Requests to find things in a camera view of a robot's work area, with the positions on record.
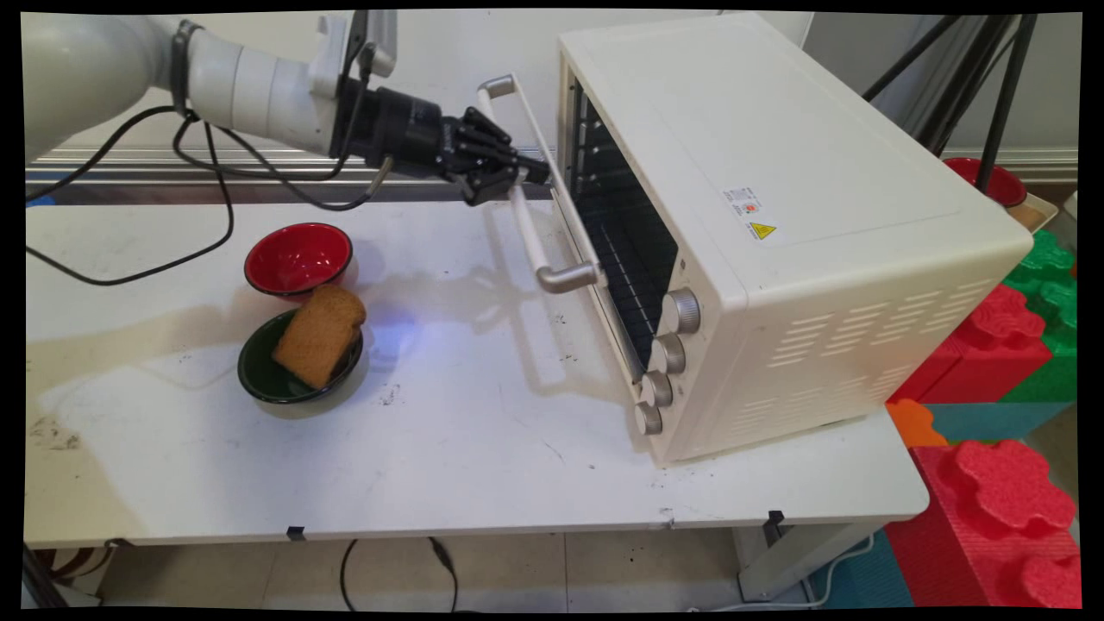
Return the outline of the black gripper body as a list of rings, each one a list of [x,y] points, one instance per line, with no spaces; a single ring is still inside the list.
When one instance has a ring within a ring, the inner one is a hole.
[[[349,78],[336,99],[332,158],[381,166],[391,157],[394,172],[450,179],[467,171],[455,154],[458,126],[437,103]]]

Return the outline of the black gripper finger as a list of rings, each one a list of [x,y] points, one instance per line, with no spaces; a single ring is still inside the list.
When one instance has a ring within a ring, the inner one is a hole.
[[[551,177],[548,162],[518,152],[511,136],[476,107],[468,107],[461,115],[461,156],[478,166],[516,169],[522,179]]]
[[[461,190],[466,204],[477,207],[506,194],[516,185],[519,168],[516,158],[453,158],[447,164],[447,177]]]

